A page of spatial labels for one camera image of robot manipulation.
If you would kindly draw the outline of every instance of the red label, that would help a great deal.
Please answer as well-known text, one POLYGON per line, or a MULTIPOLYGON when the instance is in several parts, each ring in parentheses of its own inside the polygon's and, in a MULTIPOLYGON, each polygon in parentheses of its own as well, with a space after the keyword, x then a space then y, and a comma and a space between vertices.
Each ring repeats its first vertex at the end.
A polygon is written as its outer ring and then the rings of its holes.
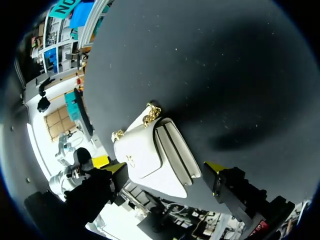
POLYGON ((251 235, 253 235, 253 234, 255 234, 255 233, 257 233, 257 232, 259 232, 259 231, 261 231, 261 230, 267 230, 269 228, 269 225, 265 222, 265 221, 261 221, 259 224, 258 224, 258 226, 256 226, 255 227, 255 229, 252 231, 252 233, 249 235, 249 236, 251 236, 251 235))

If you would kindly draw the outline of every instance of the white handbag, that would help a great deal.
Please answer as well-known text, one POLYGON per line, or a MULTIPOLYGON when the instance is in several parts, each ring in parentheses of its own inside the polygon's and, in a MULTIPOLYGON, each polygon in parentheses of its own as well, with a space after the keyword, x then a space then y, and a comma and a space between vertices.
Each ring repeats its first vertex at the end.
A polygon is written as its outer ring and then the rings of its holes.
POLYGON ((127 128, 112 134, 114 153, 128 165, 131 181, 164 194, 186 198, 185 185, 201 171, 172 119, 159 117, 151 103, 127 128))

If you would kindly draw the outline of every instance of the gold chain strap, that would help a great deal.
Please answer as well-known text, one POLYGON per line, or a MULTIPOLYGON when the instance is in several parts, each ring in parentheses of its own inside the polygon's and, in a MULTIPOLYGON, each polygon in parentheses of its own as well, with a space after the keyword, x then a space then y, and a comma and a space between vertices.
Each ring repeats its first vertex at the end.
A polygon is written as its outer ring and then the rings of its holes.
POLYGON ((161 113, 161 108, 153 105, 150 102, 148 102, 146 106, 151 107, 151 110, 149 111, 148 115, 145 115, 142 119, 145 128, 147 128, 150 123, 156 120, 161 113))
MULTIPOLYGON (((145 115, 142 119, 142 123, 145 128, 147 128, 150 123, 152 123, 154 120, 156 120, 161 113, 161 108, 153 105, 150 102, 148 102, 146 104, 146 106, 151 107, 151 110, 149 111, 148 115, 145 115)), ((112 137, 114 138, 114 140, 119 140, 124 135, 125 135, 125 132, 122 131, 121 129, 118 131, 114 131, 112 133, 112 137)))
POLYGON ((122 131, 121 129, 119 131, 114 131, 112 133, 112 137, 114 138, 115 141, 119 140, 121 137, 125 135, 125 132, 122 131))

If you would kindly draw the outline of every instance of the dark gray surface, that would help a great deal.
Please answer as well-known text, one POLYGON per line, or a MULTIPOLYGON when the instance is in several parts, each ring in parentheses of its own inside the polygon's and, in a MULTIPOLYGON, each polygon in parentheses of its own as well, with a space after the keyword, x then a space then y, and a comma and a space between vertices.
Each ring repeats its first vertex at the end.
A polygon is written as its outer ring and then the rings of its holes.
MULTIPOLYGON (((266 0, 116 0, 94 41, 84 101, 102 144, 147 102, 173 118, 196 161, 237 166, 268 199, 295 203, 320 170, 320 73, 288 17, 266 0)), ((186 199, 225 212, 202 179, 186 199)))
POLYGON ((0 95, 0 176, 20 213, 31 223, 24 201, 38 191, 45 192, 49 185, 32 149, 28 110, 20 99, 23 88, 13 65, 6 80, 0 95))

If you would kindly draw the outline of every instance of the gold logo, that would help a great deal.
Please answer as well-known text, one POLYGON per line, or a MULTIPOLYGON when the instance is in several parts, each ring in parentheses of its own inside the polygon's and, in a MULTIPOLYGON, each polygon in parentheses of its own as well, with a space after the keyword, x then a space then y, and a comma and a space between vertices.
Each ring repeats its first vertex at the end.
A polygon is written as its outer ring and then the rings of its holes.
POLYGON ((131 165, 131 167, 134 168, 136 166, 136 164, 135 164, 135 162, 134 162, 134 160, 133 160, 131 155, 126 155, 126 160, 131 165))

